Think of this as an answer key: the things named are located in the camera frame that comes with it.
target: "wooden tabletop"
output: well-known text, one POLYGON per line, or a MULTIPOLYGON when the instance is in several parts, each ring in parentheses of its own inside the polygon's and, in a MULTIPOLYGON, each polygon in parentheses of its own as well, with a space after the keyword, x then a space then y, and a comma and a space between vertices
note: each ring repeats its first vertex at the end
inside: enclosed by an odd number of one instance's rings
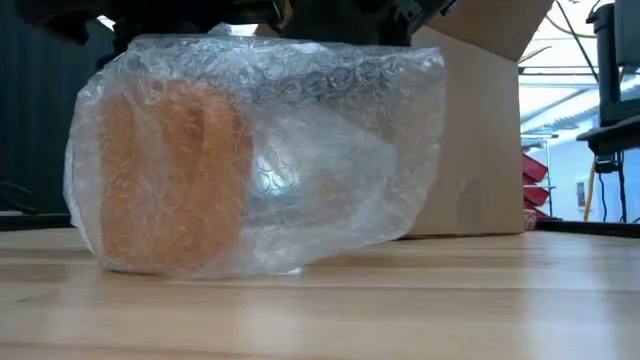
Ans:
POLYGON ((394 242, 298 274, 102 272, 75 230, 0 233, 0 359, 640 359, 640 241, 394 242))

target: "black curtain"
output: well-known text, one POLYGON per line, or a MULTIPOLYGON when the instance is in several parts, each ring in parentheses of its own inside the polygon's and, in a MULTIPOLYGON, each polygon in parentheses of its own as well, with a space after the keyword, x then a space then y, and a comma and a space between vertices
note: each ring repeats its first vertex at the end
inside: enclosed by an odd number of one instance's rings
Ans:
POLYGON ((25 205, 42 213, 68 212, 62 176, 76 94, 112 49, 104 26, 89 32, 84 46, 63 42, 24 24, 13 0, 0 0, 0 181, 32 191, 25 205))

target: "metal rack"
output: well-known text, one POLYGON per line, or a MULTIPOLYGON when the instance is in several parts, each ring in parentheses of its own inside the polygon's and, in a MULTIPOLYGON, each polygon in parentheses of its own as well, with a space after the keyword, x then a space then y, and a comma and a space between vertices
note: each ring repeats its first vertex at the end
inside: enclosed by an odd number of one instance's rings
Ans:
POLYGON ((522 185, 523 188, 540 188, 540 189, 546 189, 549 191, 549 217, 553 218, 553 190, 556 188, 555 186, 553 186, 551 184, 551 154, 549 151, 549 140, 550 139, 557 139, 558 135, 557 134, 539 134, 539 135, 532 135, 532 134, 521 134, 521 139, 528 139, 528 140, 535 140, 534 142, 528 144, 529 146, 532 145, 541 145, 545 152, 546 152, 546 158, 547 158, 547 163, 545 164, 547 166, 547 176, 546 176, 546 181, 543 180, 541 182, 546 182, 547 185, 522 185))

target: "orange sponge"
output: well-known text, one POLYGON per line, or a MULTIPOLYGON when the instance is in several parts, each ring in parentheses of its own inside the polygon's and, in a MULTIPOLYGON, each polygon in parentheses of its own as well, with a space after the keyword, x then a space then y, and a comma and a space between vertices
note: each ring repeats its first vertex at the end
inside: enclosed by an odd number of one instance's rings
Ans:
POLYGON ((194 272, 237 246, 253 143, 226 93, 130 78, 101 100, 107 267, 194 272))

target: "bubble wrap bag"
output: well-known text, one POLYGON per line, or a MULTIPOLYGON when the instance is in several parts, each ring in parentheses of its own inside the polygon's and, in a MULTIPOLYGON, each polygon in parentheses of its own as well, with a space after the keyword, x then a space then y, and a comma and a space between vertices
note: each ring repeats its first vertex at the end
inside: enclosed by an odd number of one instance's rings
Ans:
POLYGON ((435 49, 141 37, 78 95, 67 203, 109 270, 286 272, 411 228, 444 92, 435 49))

